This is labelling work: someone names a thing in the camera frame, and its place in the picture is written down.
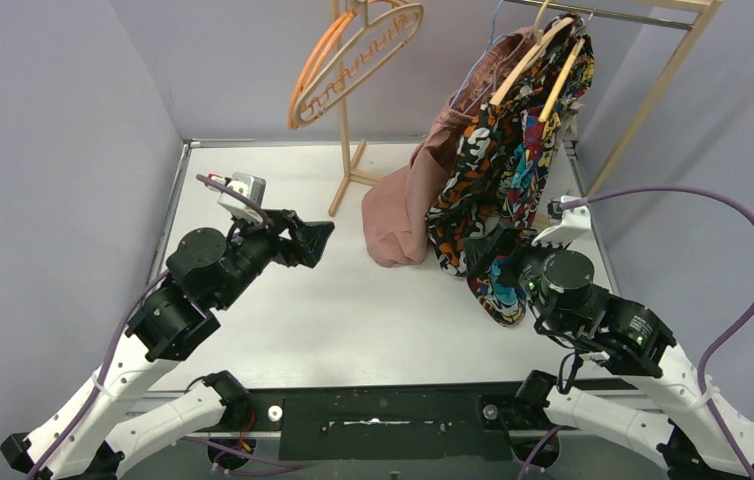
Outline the pink shorts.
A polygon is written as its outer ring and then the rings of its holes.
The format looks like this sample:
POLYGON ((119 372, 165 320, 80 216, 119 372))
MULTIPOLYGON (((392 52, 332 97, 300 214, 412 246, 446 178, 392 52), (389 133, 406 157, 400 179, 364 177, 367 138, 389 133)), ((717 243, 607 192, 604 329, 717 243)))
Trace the pink shorts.
POLYGON ((447 184, 460 137, 493 83, 502 81, 534 43, 531 27, 499 37, 471 76, 448 98, 409 162, 384 176, 361 203, 368 254, 381 267, 418 265, 427 257, 425 214, 447 184))

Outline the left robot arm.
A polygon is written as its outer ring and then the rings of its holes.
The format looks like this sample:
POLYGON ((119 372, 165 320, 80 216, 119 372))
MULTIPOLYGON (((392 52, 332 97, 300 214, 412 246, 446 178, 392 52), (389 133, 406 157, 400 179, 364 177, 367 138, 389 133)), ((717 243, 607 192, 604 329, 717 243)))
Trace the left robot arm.
POLYGON ((210 227, 187 233, 125 313, 102 364, 50 419, 3 441, 9 466, 29 479, 118 479, 188 434, 247 420, 248 392, 228 371, 204 375, 140 416, 129 410, 219 328, 217 313, 270 263, 316 266, 335 228, 291 210, 270 210, 266 219, 263 227, 238 220, 227 234, 210 227))

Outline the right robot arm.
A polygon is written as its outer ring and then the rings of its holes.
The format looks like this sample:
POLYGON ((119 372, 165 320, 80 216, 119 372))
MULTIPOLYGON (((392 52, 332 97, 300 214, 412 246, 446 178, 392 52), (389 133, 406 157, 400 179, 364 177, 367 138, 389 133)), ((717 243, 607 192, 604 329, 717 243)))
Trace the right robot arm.
POLYGON ((754 422, 729 405, 648 307, 594 281, 592 260, 497 227, 464 243, 471 274, 514 288, 534 330, 640 390, 655 412, 580 389, 575 371, 530 372, 513 402, 524 424, 580 429, 649 459, 671 479, 754 479, 754 422))

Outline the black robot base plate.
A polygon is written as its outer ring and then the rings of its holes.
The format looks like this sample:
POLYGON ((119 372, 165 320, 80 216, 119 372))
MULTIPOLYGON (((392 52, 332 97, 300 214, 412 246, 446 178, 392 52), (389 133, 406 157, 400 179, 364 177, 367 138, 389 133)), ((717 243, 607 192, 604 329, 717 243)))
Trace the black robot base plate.
POLYGON ((518 402, 517 382, 253 389, 249 413, 208 428, 217 437, 268 434, 285 461, 509 461, 522 436, 551 428, 518 402))

